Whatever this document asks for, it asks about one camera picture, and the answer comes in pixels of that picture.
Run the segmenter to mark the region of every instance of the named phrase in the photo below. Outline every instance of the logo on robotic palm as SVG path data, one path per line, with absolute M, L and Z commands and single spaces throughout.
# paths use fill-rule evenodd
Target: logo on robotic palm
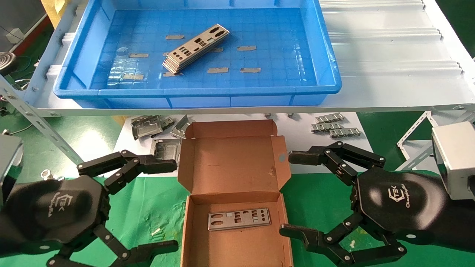
M 70 196 L 68 194 L 64 194 L 62 196 L 60 195 L 60 192 L 56 192 L 53 198 L 51 199 L 49 206 L 48 206 L 48 218 L 53 216 L 53 212 L 55 208 L 58 208 L 58 211 L 64 211 L 65 207 L 68 207 L 71 205 L 71 200 L 73 199 L 73 196 Z
M 410 201 L 409 201 L 409 191 L 404 184 L 401 184 L 401 188 L 398 188 L 397 185 L 394 185 L 388 188 L 389 198 L 394 200 L 395 202 L 399 202 L 401 200 L 406 200 L 406 208 L 409 209 Z

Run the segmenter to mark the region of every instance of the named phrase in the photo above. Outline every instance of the green floor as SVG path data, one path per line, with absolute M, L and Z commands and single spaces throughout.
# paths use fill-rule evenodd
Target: green floor
M 473 23 L 475 1 L 438 0 L 438 3 L 469 53 L 475 56 Z M 32 59 L 32 64 L 44 51 L 51 32 L 52 28 L 47 29 L 26 52 L 25 56 Z M 34 67 L 27 66 L 27 58 L 20 60 L 19 70 L 21 71 L 14 73 L 14 78 L 31 76 Z M 387 158 L 387 170 L 394 170 L 403 163 L 404 157 L 395 144 L 420 114 L 421 112 L 358 113 L 374 152 Z M 82 155 L 86 154 L 88 159 L 94 158 L 96 154 L 103 151 L 111 151 L 121 129 L 111 117 L 65 117 L 47 120 L 75 149 Z M 13 132 L 28 125 L 29 122 L 19 112 L 0 117 L 0 130 L 8 128 Z M 25 144 L 24 167 L 19 182 L 37 181 L 40 172 L 44 169 L 54 171 L 74 168 L 62 152 L 36 128 L 32 127 L 19 133 L 18 136 Z M 423 124 L 411 136 L 412 139 L 428 139 L 429 137 L 429 123 Z M 350 214 L 349 188 L 330 174 L 294 175 L 282 192 L 285 196 L 289 222 L 293 224 L 328 231 Z M 137 179 L 112 197 L 111 219 L 107 227 L 127 247 L 162 239 L 177 239 L 181 242 L 183 203 L 187 194 L 175 178 Z M 151 233 L 158 228 L 161 228 L 159 234 L 152 236 Z M 346 248 L 349 248 L 348 244 L 351 240 L 355 240 L 354 250 L 379 245 L 362 230 L 356 231 L 345 240 Z M 475 254 L 434 246 L 405 245 L 408 247 L 408 254 L 402 260 L 388 266 L 413 264 L 427 267 L 472 266 L 475 262 Z M 332 266 L 323 256 L 305 253 L 298 242 L 292 241 L 292 248 L 296 267 Z M 49 253 L 4 258 L 0 259 L 0 266 L 42 267 L 51 256 L 52 254 Z M 98 241 L 73 256 L 75 260 L 97 267 L 108 266 L 113 258 L 114 255 Z M 159 256 L 152 266 L 177 267 L 179 258 L 179 253 Z

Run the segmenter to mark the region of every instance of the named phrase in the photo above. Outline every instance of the open cardboard box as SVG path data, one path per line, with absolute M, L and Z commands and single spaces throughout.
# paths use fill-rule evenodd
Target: open cardboard box
M 273 120 L 192 123 L 181 144 L 178 182 L 187 198 L 181 267 L 291 267 L 279 190 L 290 179 Z M 271 225 L 208 231 L 208 213 L 268 208 Z

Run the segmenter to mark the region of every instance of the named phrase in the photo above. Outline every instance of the blue plastic tray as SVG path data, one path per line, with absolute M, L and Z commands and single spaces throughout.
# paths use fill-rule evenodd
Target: blue plastic tray
M 224 50 L 163 76 L 163 54 L 216 23 L 230 31 Z M 212 67 L 229 71 L 209 74 Z M 55 94 L 84 108 L 288 106 L 318 105 L 341 86 L 317 0 L 91 0 Z

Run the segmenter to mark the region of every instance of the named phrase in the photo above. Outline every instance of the robotic hand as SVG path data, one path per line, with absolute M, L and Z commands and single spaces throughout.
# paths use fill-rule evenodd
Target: robotic hand
M 105 228 L 109 195 L 116 194 L 142 172 L 172 172 L 176 168 L 174 160 L 159 161 L 152 155 L 137 156 L 123 150 L 78 165 L 80 176 L 74 180 L 15 184 L 0 211 L 0 257 L 59 249 L 47 261 L 47 267 L 91 267 L 69 258 L 99 237 L 117 255 L 111 267 L 150 265 L 156 255 L 177 251 L 178 242 L 126 249 Z M 119 170 L 105 180 L 104 186 L 92 179 L 116 169 Z
M 358 175 L 343 160 L 368 170 Z M 323 254 L 337 266 L 396 261 L 407 252 L 399 240 L 475 252 L 475 201 L 452 200 L 440 177 L 385 171 L 385 158 L 343 142 L 312 146 L 307 152 L 290 152 L 289 162 L 322 164 L 352 186 L 353 214 L 330 232 L 280 226 L 282 236 L 302 240 L 307 251 Z M 351 253 L 343 249 L 339 242 L 358 226 L 385 246 Z

